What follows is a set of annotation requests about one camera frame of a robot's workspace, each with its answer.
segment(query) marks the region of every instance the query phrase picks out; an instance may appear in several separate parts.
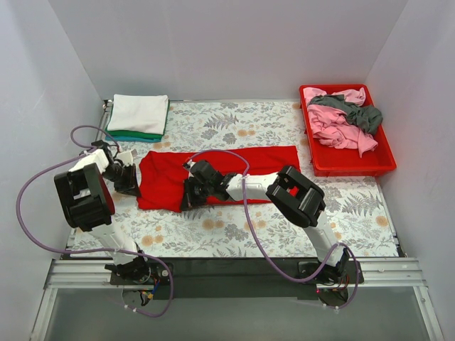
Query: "red tray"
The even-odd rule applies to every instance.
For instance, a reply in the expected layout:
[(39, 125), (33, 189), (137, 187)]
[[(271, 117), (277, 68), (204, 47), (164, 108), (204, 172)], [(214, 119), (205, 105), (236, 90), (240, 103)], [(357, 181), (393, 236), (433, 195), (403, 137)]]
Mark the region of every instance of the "red tray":
[(363, 84), (302, 85), (300, 87), (301, 107), (304, 111), (306, 133), (308, 134), (314, 174), (316, 176), (379, 176), (396, 169), (397, 164), (393, 158), (382, 125), (379, 126), (378, 132), (374, 136), (374, 139), (378, 142), (378, 147), (374, 151), (363, 153), (362, 158), (358, 155), (357, 149), (336, 149), (323, 146), (317, 139), (314, 139), (313, 133), (309, 128), (310, 121), (305, 104), (304, 89), (306, 87), (317, 87), (328, 94), (347, 89), (360, 90), (363, 87), (366, 93), (364, 105), (373, 105), (373, 100), (368, 88)]

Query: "table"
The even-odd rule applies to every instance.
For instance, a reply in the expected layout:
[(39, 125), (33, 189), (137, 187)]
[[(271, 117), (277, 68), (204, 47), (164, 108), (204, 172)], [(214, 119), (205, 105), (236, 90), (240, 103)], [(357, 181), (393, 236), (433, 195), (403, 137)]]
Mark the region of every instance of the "table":
[[(371, 177), (316, 178), (304, 120), (296, 102), (172, 102), (162, 142), (121, 142), (135, 148), (135, 163), (150, 151), (190, 152), (253, 146), (297, 146), (301, 172), (325, 192), (326, 211), (337, 239), (358, 256), (398, 256), (380, 188)], [(258, 257), (243, 207), (203, 207), (189, 212), (139, 210), (134, 197), (112, 190), (114, 218), (147, 254), (158, 257)], [(250, 205), (257, 235), (270, 256), (315, 256), (304, 231), (273, 204)], [(74, 250), (101, 244), (76, 230)], [(104, 253), (83, 256), (108, 256)]]

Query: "laundry pile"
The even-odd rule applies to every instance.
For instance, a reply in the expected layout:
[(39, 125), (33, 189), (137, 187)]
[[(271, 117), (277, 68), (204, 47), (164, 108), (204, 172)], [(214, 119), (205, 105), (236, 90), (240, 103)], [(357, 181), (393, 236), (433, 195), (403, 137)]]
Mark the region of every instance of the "laundry pile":
[(160, 142), (168, 110), (167, 96), (116, 94), (107, 132), (118, 141)]
[(327, 94), (315, 87), (304, 89), (311, 132), (325, 146), (358, 149), (360, 157), (378, 145), (372, 135), (382, 122), (381, 112), (372, 105), (362, 107), (365, 90), (344, 90)]

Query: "gray floor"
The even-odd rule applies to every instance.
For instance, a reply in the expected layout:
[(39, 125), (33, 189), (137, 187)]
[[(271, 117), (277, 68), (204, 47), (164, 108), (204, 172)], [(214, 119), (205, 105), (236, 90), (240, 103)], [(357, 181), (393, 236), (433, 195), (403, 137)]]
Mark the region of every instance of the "gray floor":
[(428, 340), (412, 288), (359, 288), (338, 314), (294, 298), (179, 299), (154, 320), (112, 299), (121, 292), (59, 290), (46, 340)]

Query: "wire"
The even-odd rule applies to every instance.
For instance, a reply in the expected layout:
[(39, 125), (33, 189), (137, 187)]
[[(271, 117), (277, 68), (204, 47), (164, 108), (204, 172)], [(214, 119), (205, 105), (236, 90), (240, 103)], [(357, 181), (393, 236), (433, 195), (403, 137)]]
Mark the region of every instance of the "wire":
[(139, 292), (139, 296), (141, 296), (141, 307), (144, 307), (147, 303), (144, 301), (144, 298), (142, 297), (142, 291)]
[(338, 289), (341, 287), (341, 285), (343, 284), (343, 280), (344, 280), (344, 277), (340, 280), (340, 283), (339, 285), (336, 287), (336, 288), (333, 288), (332, 291), (338, 291)]
[(253, 227), (253, 224), (251, 222), (251, 218), (250, 218), (250, 213), (248, 212), (248, 203), (247, 203), (247, 184), (246, 184), (246, 180), (245, 180), (245, 176), (248, 174), (248, 170), (250, 169), (250, 164), (248, 163), (248, 161), (243, 158), (242, 156), (232, 152), (232, 151), (224, 151), (222, 149), (209, 149), (207, 151), (200, 151), (199, 153), (195, 153), (193, 156), (191, 156), (191, 159), (195, 158), (196, 156), (199, 156), (203, 153), (207, 153), (207, 152), (211, 152), (211, 151), (219, 151), (219, 152), (223, 152), (223, 153), (228, 153), (228, 154), (231, 154), (237, 158), (239, 158), (240, 160), (242, 160), (246, 167), (245, 167), (245, 170), (243, 171), (243, 179), (242, 179), (242, 192), (243, 192), (243, 207), (244, 207), (244, 210), (245, 210), (245, 216), (247, 218), (247, 222), (248, 222), (248, 226), (250, 226), (250, 231), (252, 233), (252, 236), (253, 236), (253, 239), (255, 240), (256, 242), (256, 245), (258, 247), (258, 249), (261, 251), (261, 254), (264, 256), (265, 260), (270, 264), (270, 266), (280, 275), (282, 275), (285, 279), (287, 279), (288, 281), (291, 281), (291, 282), (294, 282), (294, 283), (307, 283), (309, 281), (311, 281), (312, 279), (314, 279), (316, 276), (318, 276), (318, 274), (321, 272), (322, 268), (326, 265), (327, 261), (328, 261), (328, 258), (330, 257), (330, 255), (332, 254), (332, 252), (338, 247), (338, 246), (342, 246), (342, 247), (345, 247), (350, 256), (352, 257), (352, 259), (354, 260), (354, 264), (355, 264), (355, 272), (356, 272), (356, 277), (355, 277), (355, 287), (354, 287), (354, 291), (352, 293), (352, 295), (350, 296), (350, 298), (343, 304), (343, 305), (340, 305), (340, 306), (336, 306), (336, 307), (331, 307), (329, 306), (330, 308), (333, 308), (333, 309), (341, 309), (341, 308), (345, 308), (346, 306), (349, 305), (350, 302), (352, 302), (352, 300), (354, 299), (356, 293), (357, 293), (357, 289), (358, 289), (358, 282), (359, 282), (359, 279), (360, 279), (360, 274), (359, 274), (359, 268), (358, 268), (358, 263), (357, 263), (357, 259), (355, 257), (355, 254), (352, 252), (352, 250), (349, 248), (348, 245), (344, 244), (344, 243), (337, 243), (337, 244), (334, 244), (332, 245), (332, 247), (328, 250), (328, 253), (326, 255), (326, 257), (324, 258), (324, 260), (321, 262), (321, 265), (317, 268), (317, 270), (315, 270), (315, 272), (313, 272), (310, 276), (306, 277), (306, 278), (294, 278), (294, 277), (291, 277), (289, 276), (288, 274), (284, 273), (269, 257), (269, 255), (266, 253), (266, 251), (264, 250), (264, 248), (262, 247), (261, 245), (261, 242), (259, 241), (259, 238), (257, 238), (257, 235), (256, 235), (256, 231)]
[[(98, 128), (96, 126), (76, 126), (72, 131), (71, 131), (71, 140), (76, 144), (78, 145), (79, 147), (82, 147), (82, 148), (90, 148), (89, 150), (89, 153), (90, 152), (93, 152), (96, 148), (93, 147), (93, 146), (84, 146), (82, 144), (79, 144), (74, 138), (73, 138), (73, 134), (75, 131), (77, 131), (78, 129), (81, 129), (81, 128), (93, 128), (93, 129), (97, 129), (97, 130), (100, 130), (102, 131), (103, 133), (105, 133), (106, 135), (109, 136), (109, 134), (102, 130), (101, 128)], [(39, 240), (37, 240), (32, 234), (31, 232), (28, 230), (25, 222), (23, 221), (23, 218), (22, 218), (22, 212), (21, 212), (21, 201), (22, 201), (22, 197), (23, 197), (23, 194), (25, 193), (27, 187), (34, 181), (36, 180), (37, 178), (39, 178), (40, 176), (50, 172), (50, 171), (53, 171), (54, 169), (56, 168), (59, 168), (61, 166), (64, 166), (64, 165), (67, 165), (69, 163), (72, 163), (74, 161), (77, 161), (77, 160), (80, 160), (81, 158), (84, 158), (85, 155), (80, 155), (80, 156), (76, 156), (75, 158), (71, 158), (70, 160), (67, 160), (67, 161), (63, 161), (63, 162), (60, 162), (54, 166), (51, 166), (51, 167), (48, 167), (46, 168), (45, 170), (42, 170), (41, 172), (35, 174), (34, 176), (32, 176), (30, 179), (28, 179), (26, 181), (26, 183), (23, 184), (22, 188), (19, 190), (19, 193), (17, 195), (17, 198), (16, 198), (16, 216), (17, 216), (17, 220), (18, 220), (18, 223), (19, 225), (21, 226), (21, 229), (23, 231), (23, 233), (25, 233), (25, 235), (35, 244), (37, 245), (38, 247), (42, 248), (42, 249), (45, 249), (46, 251), (49, 251), (49, 252), (53, 252), (53, 253), (56, 253), (56, 254), (89, 254), (89, 253), (92, 253), (92, 252), (120, 252), (120, 253), (123, 253), (123, 254), (131, 254), (133, 256), (140, 256), (140, 257), (145, 257), (145, 258), (148, 258), (148, 259), (151, 259), (153, 261), (156, 261), (158, 263), (160, 263), (160, 265), (162, 265), (169, 273), (169, 286), (171, 287), (171, 292), (169, 293), (169, 300), (168, 300), (168, 303), (166, 304), (166, 306), (164, 307), (164, 309), (160, 312), (160, 313), (157, 313), (157, 314), (152, 314), (152, 313), (149, 313), (145, 310), (140, 310), (140, 309), (136, 309), (136, 308), (133, 308), (129, 305), (123, 305), (125, 308), (128, 308), (128, 309), (131, 309), (133, 311), (136, 311), (138, 313), (141, 313), (142, 315), (146, 315), (146, 316), (149, 316), (150, 318), (158, 318), (162, 315), (164, 315), (164, 313), (166, 313), (166, 311), (169, 309), (169, 306), (171, 305), (171, 302), (172, 302), (172, 298), (173, 298), (173, 277), (172, 277), (172, 273), (171, 273), (171, 270), (169, 269), (169, 267), (166, 265), (166, 263), (164, 263), (162, 260), (160, 260), (160, 258), (157, 258), (157, 257), (154, 257), (154, 256), (151, 256), (149, 254), (142, 254), (142, 253), (139, 253), (139, 252), (134, 252), (134, 251), (129, 251), (129, 250), (123, 250), (123, 249), (111, 249), (111, 248), (106, 248), (106, 247), (102, 247), (102, 248), (98, 248), (98, 249), (90, 249), (90, 250), (66, 250), (66, 249), (57, 249), (57, 248), (54, 248), (54, 247), (50, 247), (48, 245), (45, 245), (43, 243), (41, 243)]]
[(153, 290), (151, 291), (151, 294), (152, 294), (152, 295), (154, 295), (154, 294), (155, 294), (155, 292), (156, 292), (156, 289), (158, 289), (158, 287), (159, 287), (159, 282), (160, 282), (160, 281), (158, 281), (158, 283), (157, 283), (157, 284), (155, 284), (155, 286), (154, 286)]
[(133, 281), (133, 282), (135, 282), (135, 284), (144, 284), (149, 281), (150, 277), (151, 277), (151, 269), (149, 268), (149, 276), (146, 279), (144, 279), (142, 282), (140, 282), (140, 281)]
[(70, 132), (70, 138), (71, 138), (71, 141), (76, 145), (76, 146), (79, 146), (80, 148), (88, 148), (88, 149), (91, 149), (93, 148), (93, 146), (87, 146), (85, 144), (80, 144), (79, 142), (76, 141), (76, 139), (74, 138), (74, 133), (81, 129), (81, 128), (92, 128), (92, 129), (96, 129), (98, 131), (101, 131), (104, 135), (106, 135), (107, 137), (109, 137), (112, 142), (114, 142), (114, 145), (117, 147), (117, 153), (120, 152), (120, 145), (119, 145), (119, 142), (114, 139), (111, 134), (109, 134), (107, 131), (105, 131), (104, 129), (101, 129), (101, 128), (98, 128), (97, 126), (91, 126), (89, 124), (83, 124), (82, 126), (75, 126), (73, 128), (73, 130)]
[(348, 285), (349, 285), (349, 275), (346, 275), (346, 284), (341, 290), (346, 289), (348, 287)]

